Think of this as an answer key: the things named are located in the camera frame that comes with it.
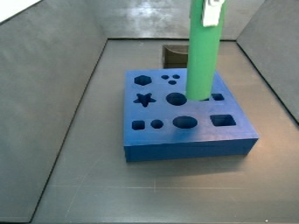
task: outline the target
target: white clip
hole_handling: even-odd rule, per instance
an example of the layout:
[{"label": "white clip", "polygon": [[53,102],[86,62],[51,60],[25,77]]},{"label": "white clip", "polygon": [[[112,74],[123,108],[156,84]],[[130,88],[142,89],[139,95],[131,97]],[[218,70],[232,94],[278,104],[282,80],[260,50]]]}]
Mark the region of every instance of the white clip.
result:
[{"label": "white clip", "polygon": [[220,7],[226,0],[204,0],[202,12],[202,24],[207,26],[218,26],[220,21]]}]

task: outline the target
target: green cylinder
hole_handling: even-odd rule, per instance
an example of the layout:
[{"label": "green cylinder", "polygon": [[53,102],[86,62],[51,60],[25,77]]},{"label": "green cylinder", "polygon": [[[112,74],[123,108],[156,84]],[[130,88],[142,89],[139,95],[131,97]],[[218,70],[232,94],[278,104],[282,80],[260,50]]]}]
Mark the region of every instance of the green cylinder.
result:
[{"label": "green cylinder", "polygon": [[204,0],[191,2],[191,33],[187,66],[187,93],[188,100],[202,101],[211,96],[212,78],[218,63],[220,34],[224,20],[227,1],[222,5],[219,25],[202,25]]}]

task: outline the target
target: square hole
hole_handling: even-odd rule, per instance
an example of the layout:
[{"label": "square hole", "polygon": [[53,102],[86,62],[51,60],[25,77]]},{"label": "square hole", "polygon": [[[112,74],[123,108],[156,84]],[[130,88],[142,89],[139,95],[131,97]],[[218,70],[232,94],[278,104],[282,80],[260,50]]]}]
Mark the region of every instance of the square hole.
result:
[{"label": "square hole", "polygon": [[236,125],[232,115],[211,115],[210,119],[216,127]]},{"label": "square hole", "polygon": [[132,122],[132,129],[134,130],[143,130],[146,128],[146,122],[144,121],[134,121]]},{"label": "square hole", "polygon": [[224,101],[224,97],[222,94],[211,94],[212,99],[218,101]]}]

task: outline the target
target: blue foam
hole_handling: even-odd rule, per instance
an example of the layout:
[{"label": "blue foam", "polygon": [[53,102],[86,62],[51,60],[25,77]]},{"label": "blue foam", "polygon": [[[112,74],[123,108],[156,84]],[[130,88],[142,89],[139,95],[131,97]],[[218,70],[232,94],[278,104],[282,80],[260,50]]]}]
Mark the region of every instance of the blue foam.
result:
[{"label": "blue foam", "polygon": [[258,133],[215,73],[207,101],[187,101],[186,69],[126,73],[126,161],[248,154]]}]

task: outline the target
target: gray wall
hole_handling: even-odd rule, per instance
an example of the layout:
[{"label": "gray wall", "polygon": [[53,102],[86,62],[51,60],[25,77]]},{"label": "gray wall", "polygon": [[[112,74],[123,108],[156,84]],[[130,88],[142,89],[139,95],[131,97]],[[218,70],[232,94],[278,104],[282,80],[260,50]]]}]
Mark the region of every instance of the gray wall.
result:
[{"label": "gray wall", "polygon": [[107,38],[88,1],[41,1],[0,26],[0,221],[27,222]]},{"label": "gray wall", "polygon": [[298,0],[267,0],[238,43],[299,122],[298,12]]},{"label": "gray wall", "polygon": [[[223,39],[239,37],[264,0],[227,0]],[[191,0],[94,0],[110,38],[190,37]]]}]

